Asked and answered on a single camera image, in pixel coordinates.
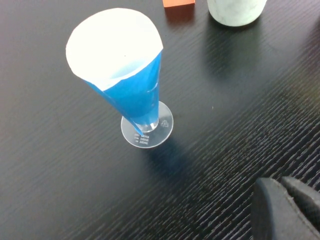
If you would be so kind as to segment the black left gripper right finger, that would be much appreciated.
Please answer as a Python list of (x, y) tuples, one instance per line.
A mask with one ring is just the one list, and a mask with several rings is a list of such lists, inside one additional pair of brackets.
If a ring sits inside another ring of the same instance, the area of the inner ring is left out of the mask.
[(291, 176), (282, 177), (281, 184), (306, 219), (320, 231), (320, 193)]

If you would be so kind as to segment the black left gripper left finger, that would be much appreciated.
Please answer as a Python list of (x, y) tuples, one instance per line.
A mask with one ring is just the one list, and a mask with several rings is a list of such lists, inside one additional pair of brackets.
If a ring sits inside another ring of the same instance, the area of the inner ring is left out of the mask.
[(303, 215), (281, 181), (259, 178), (254, 184), (250, 223), (255, 240), (318, 240), (318, 231)]

